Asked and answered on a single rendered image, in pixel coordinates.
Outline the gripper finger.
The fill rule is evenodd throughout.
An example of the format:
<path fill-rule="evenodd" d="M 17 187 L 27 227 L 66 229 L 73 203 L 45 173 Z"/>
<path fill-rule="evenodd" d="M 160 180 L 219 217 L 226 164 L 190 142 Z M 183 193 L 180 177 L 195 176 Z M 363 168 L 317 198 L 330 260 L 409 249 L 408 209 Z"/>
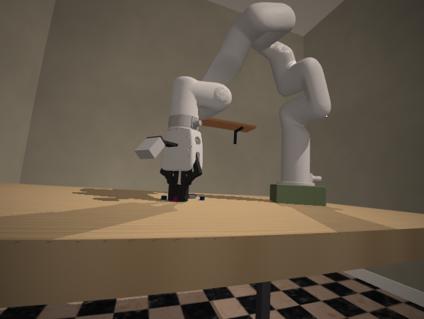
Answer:
<path fill-rule="evenodd" d="M 165 176 L 165 178 L 167 179 L 167 183 L 169 184 L 168 200 L 173 201 L 173 198 L 177 197 L 177 194 L 178 194 L 179 184 L 177 183 L 178 183 L 179 171 L 165 171 L 161 168 L 160 174 Z"/>
<path fill-rule="evenodd" d="M 196 154 L 195 163 L 193 164 L 194 171 L 192 169 L 189 171 L 181 171 L 181 185 L 178 186 L 178 202 L 187 202 L 189 196 L 189 185 L 192 181 L 198 176 L 202 175 L 201 166 Z"/>

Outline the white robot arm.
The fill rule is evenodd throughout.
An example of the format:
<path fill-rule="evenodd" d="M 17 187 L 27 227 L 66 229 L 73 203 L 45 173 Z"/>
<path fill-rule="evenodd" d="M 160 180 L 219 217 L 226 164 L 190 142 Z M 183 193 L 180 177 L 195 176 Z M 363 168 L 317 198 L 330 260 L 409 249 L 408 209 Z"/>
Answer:
<path fill-rule="evenodd" d="M 278 42 L 294 25 L 295 14 L 284 3 L 248 6 L 229 28 L 202 81 L 187 76 L 173 81 L 168 128 L 198 131 L 201 120 L 228 108 L 232 96 L 227 86 L 252 47 L 270 63 L 279 95 L 289 97 L 307 89 L 307 94 L 285 102 L 279 110 L 281 181 L 276 184 L 315 186 L 314 181 L 320 182 L 321 176 L 310 174 L 310 136 L 303 124 L 328 116 L 331 101 L 320 63 L 312 57 L 296 63 L 293 51 Z"/>

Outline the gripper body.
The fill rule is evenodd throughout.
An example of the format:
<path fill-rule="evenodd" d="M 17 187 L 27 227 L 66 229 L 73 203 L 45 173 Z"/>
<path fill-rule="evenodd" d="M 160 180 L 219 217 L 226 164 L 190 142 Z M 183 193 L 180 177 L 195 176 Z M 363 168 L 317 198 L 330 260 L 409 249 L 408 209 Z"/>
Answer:
<path fill-rule="evenodd" d="M 164 147 L 161 167 L 166 171 L 189 171 L 195 163 L 196 154 L 201 169 L 203 167 L 203 145 L 201 132 L 191 127 L 169 127 L 165 141 L 178 143 L 176 147 Z"/>

